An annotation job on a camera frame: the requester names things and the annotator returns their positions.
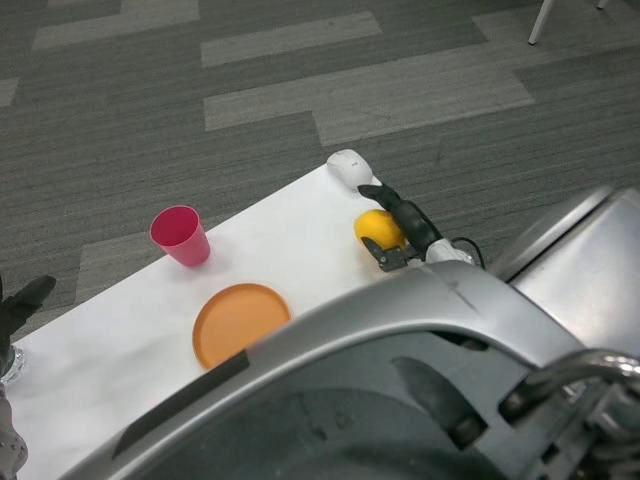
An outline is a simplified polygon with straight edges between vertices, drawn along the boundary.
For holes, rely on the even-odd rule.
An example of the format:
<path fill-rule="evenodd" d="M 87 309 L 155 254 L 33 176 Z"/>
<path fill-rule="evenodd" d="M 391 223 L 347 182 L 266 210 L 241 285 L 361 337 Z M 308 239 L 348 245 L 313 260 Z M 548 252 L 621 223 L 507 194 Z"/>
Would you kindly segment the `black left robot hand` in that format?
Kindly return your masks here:
<path fill-rule="evenodd" d="M 1 297 L 1 366 L 12 359 L 10 337 L 43 305 L 57 280 L 48 275 L 37 277 L 14 295 Z"/>

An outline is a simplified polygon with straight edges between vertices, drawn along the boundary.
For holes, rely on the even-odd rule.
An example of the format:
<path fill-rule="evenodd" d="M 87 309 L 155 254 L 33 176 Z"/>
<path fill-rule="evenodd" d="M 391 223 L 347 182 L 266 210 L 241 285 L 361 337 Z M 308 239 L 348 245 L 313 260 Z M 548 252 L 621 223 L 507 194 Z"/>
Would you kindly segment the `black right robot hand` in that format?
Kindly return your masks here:
<path fill-rule="evenodd" d="M 377 202 L 390 215 L 404 238 L 404 242 L 384 247 L 373 234 L 356 235 L 378 267 L 383 272 L 391 272 L 407 266 L 412 260 L 426 263 L 429 248 L 444 237 L 422 210 L 386 184 L 360 185 L 358 192 Z"/>

